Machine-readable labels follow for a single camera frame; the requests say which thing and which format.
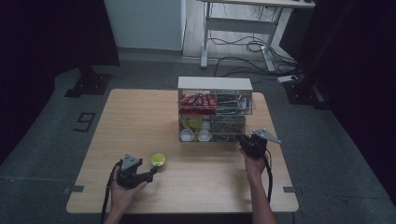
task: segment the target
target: person's right hand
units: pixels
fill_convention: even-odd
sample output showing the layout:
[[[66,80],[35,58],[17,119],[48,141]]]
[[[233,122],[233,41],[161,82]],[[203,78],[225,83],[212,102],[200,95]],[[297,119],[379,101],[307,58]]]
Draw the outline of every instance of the person's right hand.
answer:
[[[239,151],[245,158],[247,179],[250,181],[259,178],[260,181],[262,181],[262,172],[265,169],[264,161],[262,159],[250,158],[241,147],[239,148]]]

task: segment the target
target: person's left hand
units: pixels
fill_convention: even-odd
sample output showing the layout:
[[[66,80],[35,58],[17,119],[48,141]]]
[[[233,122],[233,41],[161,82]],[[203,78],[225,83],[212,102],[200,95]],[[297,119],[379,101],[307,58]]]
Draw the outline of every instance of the person's left hand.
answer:
[[[120,167],[117,166],[114,171],[114,176],[117,177]],[[124,213],[126,208],[131,203],[134,195],[142,190],[148,184],[147,181],[140,183],[134,189],[125,189],[119,184],[117,180],[113,180],[111,184],[111,210],[115,209],[118,213]]]

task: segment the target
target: hand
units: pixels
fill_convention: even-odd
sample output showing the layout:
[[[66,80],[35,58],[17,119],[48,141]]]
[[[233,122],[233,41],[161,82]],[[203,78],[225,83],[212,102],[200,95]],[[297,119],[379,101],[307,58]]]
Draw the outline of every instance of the hand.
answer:
[[[117,166],[114,171],[114,176],[117,177],[119,173],[120,167]],[[117,180],[113,180],[111,184],[111,210],[116,210],[117,212],[124,213],[126,208],[131,203],[134,195],[142,190],[148,182],[140,183],[134,189],[125,189],[119,184],[117,184]]]
[[[262,172],[265,169],[265,164],[262,159],[250,158],[242,148],[239,151],[245,158],[245,167],[247,169],[247,179],[249,181],[260,179],[262,181]]]

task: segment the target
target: human arm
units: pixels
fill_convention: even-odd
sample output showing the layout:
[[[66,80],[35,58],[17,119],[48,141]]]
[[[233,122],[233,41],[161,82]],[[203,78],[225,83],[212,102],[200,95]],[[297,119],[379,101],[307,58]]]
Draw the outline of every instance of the human arm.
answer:
[[[114,176],[117,176],[120,167],[117,166]],[[106,218],[105,224],[118,224],[137,192],[142,190],[148,182],[143,182],[134,189],[125,189],[114,180],[111,184],[111,209]]]
[[[250,186],[253,224],[276,223],[274,213],[271,210],[265,194],[265,189],[262,185],[262,172],[265,169],[264,161],[261,159],[255,160],[250,158],[242,148],[239,148],[239,151],[245,158],[247,181]]]

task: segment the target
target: wooden floor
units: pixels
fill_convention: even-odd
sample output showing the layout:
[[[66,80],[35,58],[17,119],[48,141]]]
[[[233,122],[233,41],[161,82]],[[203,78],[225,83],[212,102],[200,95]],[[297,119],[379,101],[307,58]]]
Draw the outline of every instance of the wooden floor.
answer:
[[[256,7],[249,5],[233,5],[233,4],[221,4],[216,3],[212,5],[212,17],[219,18],[231,18],[231,19],[242,19],[242,20],[254,20],[258,21],[270,21],[273,19],[274,8],[273,7]],[[184,39],[183,56],[184,57],[201,57],[201,46],[204,40],[204,20],[206,13],[206,4],[201,1],[187,0],[187,25]],[[288,22],[291,13],[290,8],[284,8],[282,16],[279,20],[279,25],[276,29],[276,35],[272,47],[285,53],[279,47],[279,41],[283,34],[283,31]],[[212,38],[218,38],[227,42],[233,42],[246,36],[253,36],[253,34],[236,33],[236,32],[220,32],[211,31],[209,33]],[[266,41],[268,35],[254,35],[264,41]],[[251,41],[252,38],[246,38],[240,44]],[[247,51],[246,46],[236,45],[216,45],[208,40],[208,58],[218,59],[222,57],[240,57],[246,60],[252,61],[263,61],[262,54],[253,53]]]

